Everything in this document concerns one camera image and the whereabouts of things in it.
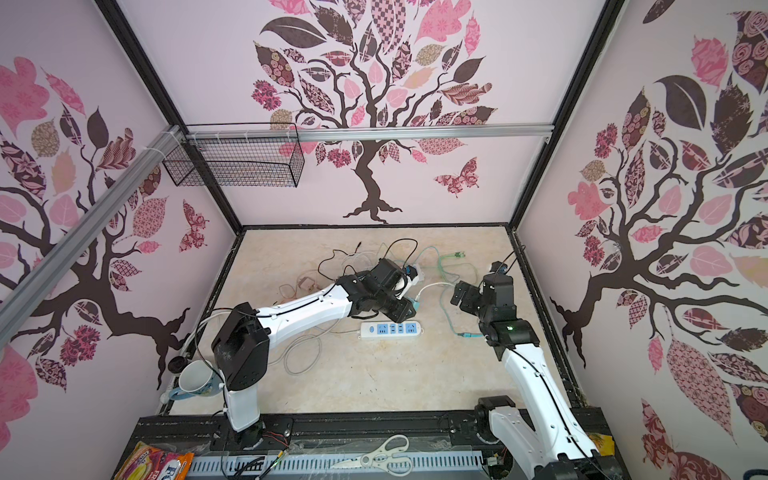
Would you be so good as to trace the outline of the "long multicolour power strip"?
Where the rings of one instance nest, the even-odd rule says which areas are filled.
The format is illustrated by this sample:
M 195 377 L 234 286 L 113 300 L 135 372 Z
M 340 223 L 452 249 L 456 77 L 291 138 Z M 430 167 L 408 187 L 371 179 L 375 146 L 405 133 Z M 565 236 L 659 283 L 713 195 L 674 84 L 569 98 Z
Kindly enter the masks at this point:
M 419 265 L 408 265 L 406 273 L 411 286 L 419 284 L 424 279 L 424 270 Z

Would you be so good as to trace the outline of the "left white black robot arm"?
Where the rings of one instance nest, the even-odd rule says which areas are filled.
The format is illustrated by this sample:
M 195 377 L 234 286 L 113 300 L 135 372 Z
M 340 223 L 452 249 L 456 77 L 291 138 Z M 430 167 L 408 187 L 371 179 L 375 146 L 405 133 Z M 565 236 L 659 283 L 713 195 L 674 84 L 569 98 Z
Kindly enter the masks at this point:
M 363 312 L 380 313 L 401 324 L 416 314 L 407 293 L 419 281 L 415 266 L 382 258 L 370 270 L 340 276 L 294 301 L 261 309 L 247 302 L 233 307 L 211 343 L 231 429 L 241 433 L 260 421 L 258 382 L 267 373 L 273 348 L 324 323 Z

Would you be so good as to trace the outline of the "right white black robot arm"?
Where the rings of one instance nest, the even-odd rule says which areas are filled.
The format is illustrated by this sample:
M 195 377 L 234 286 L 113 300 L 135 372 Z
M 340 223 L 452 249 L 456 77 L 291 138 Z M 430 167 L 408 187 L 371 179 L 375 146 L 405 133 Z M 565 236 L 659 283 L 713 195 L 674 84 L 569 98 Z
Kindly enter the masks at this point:
M 496 272 L 478 285 L 460 281 L 451 303 L 477 317 L 525 405 L 521 410 L 507 397 L 480 398 L 480 437 L 499 441 L 527 479 L 622 479 L 619 461 L 600 454 L 555 385 L 535 330 L 517 315 L 513 279 Z

